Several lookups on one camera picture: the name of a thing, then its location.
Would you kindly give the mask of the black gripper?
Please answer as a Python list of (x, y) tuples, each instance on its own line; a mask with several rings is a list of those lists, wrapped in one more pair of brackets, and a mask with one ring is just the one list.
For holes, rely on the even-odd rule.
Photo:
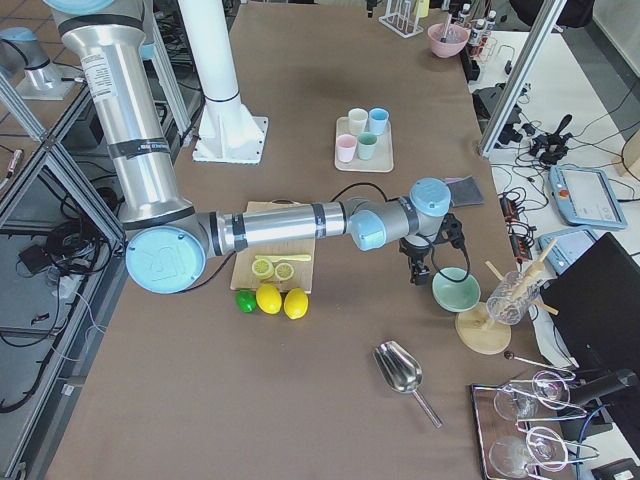
[(449, 243), (453, 248), (463, 250), (462, 223), (453, 213), (447, 213), (434, 240), (424, 236), (411, 236), (399, 240), (399, 251), (408, 258), (411, 269), (410, 282), (413, 285), (426, 285), (430, 278), (430, 270), (426, 266), (425, 258), (435, 252), (435, 247)]

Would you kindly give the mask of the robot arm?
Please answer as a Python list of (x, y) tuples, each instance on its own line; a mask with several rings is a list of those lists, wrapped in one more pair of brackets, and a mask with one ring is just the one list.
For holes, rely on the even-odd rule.
[(406, 196), (311, 203), (261, 212), (199, 213), (178, 189), (171, 150), (143, 66), (152, 9), (144, 1), (54, 1), (63, 44), (81, 61), (125, 198), (126, 267), (158, 294), (194, 290), (208, 259), (290, 240), (350, 235), (373, 250), (399, 242), (413, 275), (435, 246), (462, 248), (448, 186), (417, 181)]

